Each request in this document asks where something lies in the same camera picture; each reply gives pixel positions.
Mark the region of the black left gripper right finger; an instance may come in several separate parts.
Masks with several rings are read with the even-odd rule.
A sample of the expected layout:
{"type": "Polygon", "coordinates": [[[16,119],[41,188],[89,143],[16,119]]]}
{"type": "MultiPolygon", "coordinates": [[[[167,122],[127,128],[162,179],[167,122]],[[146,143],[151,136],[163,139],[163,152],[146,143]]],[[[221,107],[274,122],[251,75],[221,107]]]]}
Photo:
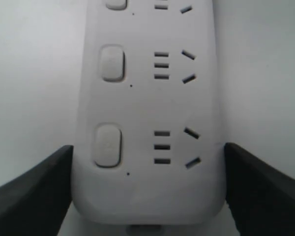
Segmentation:
{"type": "Polygon", "coordinates": [[[226,202],[241,236],[295,236],[295,179],[235,143],[224,146],[226,202]]]}

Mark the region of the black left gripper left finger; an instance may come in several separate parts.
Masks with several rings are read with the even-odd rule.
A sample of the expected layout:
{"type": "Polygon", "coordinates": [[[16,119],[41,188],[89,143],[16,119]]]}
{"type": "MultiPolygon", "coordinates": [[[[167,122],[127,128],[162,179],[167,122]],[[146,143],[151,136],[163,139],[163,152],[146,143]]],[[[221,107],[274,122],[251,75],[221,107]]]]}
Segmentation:
{"type": "Polygon", "coordinates": [[[56,236],[72,202],[73,146],[0,186],[0,236],[56,236]]]}

